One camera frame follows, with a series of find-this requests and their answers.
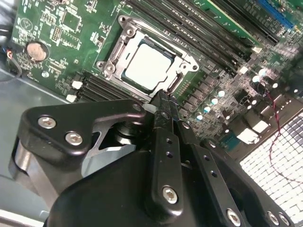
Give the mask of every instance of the electronic component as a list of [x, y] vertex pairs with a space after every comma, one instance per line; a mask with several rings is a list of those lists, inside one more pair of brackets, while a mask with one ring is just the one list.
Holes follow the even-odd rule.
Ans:
[[194, 92], [193, 92], [193, 95], [196, 96], [197, 98], [201, 99], [203, 96], [204, 96], [204, 93], [199, 91], [198, 89], [196, 89]]
[[261, 116], [256, 114], [254, 110], [248, 111], [244, 115], [245, 120], [249, 126], [257, 133], [263, 133], [266, 129], [269, 129], [269, 124], [262, 120]]
[[221, 88], [217, 89], [217, 95], [218, 97], [224, 97], [225, 96], [225, 91]]
[[217, 105], [219, 103], [219, 99], [216, 96], [210, 96], [209, 97], [209, 101], [213, 104], [213, 105]]
[[193, 96], [189, 96], [188, 101], [194, 105], [198, 102], [198, 100]]
[[232, 121], [229, 127], [236, 137], [246, 144], [256, 144], [260, 140], [259, 135], [244, 123], [241, 116]]
[[25, 46], [26, 54], [33, 62], [41, 62], [48, 58], [49, 51], [45, 44], [39, 41], [31, 41]]
[[265, 82], [267, 82], [272, 88], [277, 88], [278, 87], [278, 83], [275, 82], [272, 78], [270, 78], [270, 77], [263, 77], [262, 79]]
[[207, 84], [205, 84], [205, 83], [201, 83], [199, 85], [199, 88], [201, 89], [201, 91], [208, 91], [209, 86]]
[[85, 78], [83, 81], [75, 80], [72, 82], [72, 87], [76, 86], [81, 88], [77, 91], [77, 99], [80, 101], [106, 101], [117, 99], [132, 99], [140, 102], [136, 96], [131, 96], [115, 86], [112, 86], [104, 80], [95, 77], [94, 75], [84, 72], [81, 77]]
[[201, 120], [203, 119], [203, 115], [202, 115], [201, 112], [197, 112], [197, 113], [195, 114], [195, 117], [196, 117], [196, 119], [197, 119], [198, 121], [201, 121]]
[[[170, 88], [177, 79], [177, 71], [183, 75], [198, 71], [192, 56], [145, 22], [124, 15], [119, 22], [123, 31], [108, 60], [97, 62], [107, 80], [150, 100], [160, 89]], [[152, 37], [142, 27], [153, 31]]]
[[262, 6], [266, 11], [271, 14], [280, 24], [287, 29], [292, 29], [294, 25], [288, 21], [278, 10], [269, 4], [267, 0], [257, 0], [257, 3]]
[[207, 105], [207, 104], [203, 104], [202, 109], [203, 109], [204, 113], [209, 113], [210, 112], [210, 106]]
[[226, 110], [222, 111], [222, 115], [226, 120], [229, 120], [231, 118], [231, 115]]
[[225, 123], [222, 124], [222, 129], [223, 129], [224, 133], [229, 133], [229, 131], [230, 131], [227, 124], [225, 124]]
[[190, 104], [189, 102], [184, 102], [183, 104], [183, 107], [186, 109], [186, 110], [191, 110], [193, 108], [193, 105]]

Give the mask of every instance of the ram slot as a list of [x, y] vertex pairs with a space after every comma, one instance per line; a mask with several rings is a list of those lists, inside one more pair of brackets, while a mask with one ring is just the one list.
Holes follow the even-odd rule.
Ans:
[[[182, 43], [184, 43], [187, 46], [187, 49], [189, 49], [192, 53], [199, 52], [201, 56], [206, 56], [209, 58], [212, 62], [214, 62], [216, 65], [224, 69], [227, 73], [231, 75], [236, 75], [237, 72], [233, 67], [230, 67], [228, 64], [226, 64], [224, 61], [221, 60], [221, 58], [214, 57], [212, 54], [209, 54], [208, 50], [205, 50], [200, 45], [198, 45], [196, 42], [194, 42], [192, 39], [187, 38], [184, 33], [176, 30], [174, 26], [172, 26], [170, 23], [168, 23], [165, 20], [162, 20], [157, 15], [155, 15], [151, 10], [148, 10], [145, 6], [142, 6], [137, 0], [128, 0], [128, 3], [134, 8], [137, 9], [139, 12], [144, 13], [154, 21], [156, 21], [159, 25], [163, 26], [169, 33], [173, 34], [178, 40], [180, 40]], [[203, 63], [204, 65], [207, 65], [207, 62], [201, 60], [201, 56], [196, 55], [196, 59]]]
[[117, 99], [132, 99], [141, 102], [131, 95], [121, 91], [104, 80], [97, 78], [89, 73], [85, 75], [84, 86], [78, 92], [78, 98], [83, 101], [105, 101]]
[[170, 22], [172, 26], [179, 27], [180, 31], [183, 31], [185, 35], [190, 35], [193, 41], [198, 42], [201, 46], [203, 46], [209, 53], [211, 53], [214, 57], [220, 57], [226, 64], [235, 64], [238, 61], [233, 57], [228, 55], [228, 53], [224, 50], [218, 48], [210, 39], [208, 33], [204, 33], [203, 31], [198, 31], [196, 29], [192, 29], [191, 26], [188, 26], [187, 23], [183, 20], [180, 20], [180, 17], [172, 12], [173, 9], [169, 9], [166, 5], [158, 3], [154, 0], [145, 0], [149, 5], [154, 7], [161, 12], [165, 16], [169, 16], [170, 18], [163, 18], [166, 21]]
[[245, 61], [250, 59], [249, 56], [251, 51], [228, 33], [227, 35], [225, 30], [222, 34], [220, 29], [221, 27], [218, 25], [213, 25], [215, 24], [213, 20], [209, 20], [208, 17], [204, 16], [203, 14], [199, 14], [199, 12], [193, 13], [192, 11], [188, 11], [188, 8], [180, 5], [180, 1], [162, 0], [162, 2], [176, 11], [183, 18], [183, 22], [193, 27], [192, 29], [198, 29], [204, 33], [207, 33], [211, 41], [213, 43], [217, 43], [216, 45], [222, 46], [226, 51], [240, 59], [244, 59]]
[[279, 38], [276, 36], [276, 34], [272, 33], [260, 22], [255, 20], [252, 15], [249, 16], [246, 12], [243, 12], [243, 10], [238, 7], [235, 2], [230, 0], [209, 0], [209, 2], [213, 2], [220, 7], [230, 17], [236, 20], [239, 24], [243, 25], [247, 31], [251, 32], [253, 35], [257, 34], [257, 36], [261, 38], [263, 42], [269, 45], [276, 45], [279, 42]]

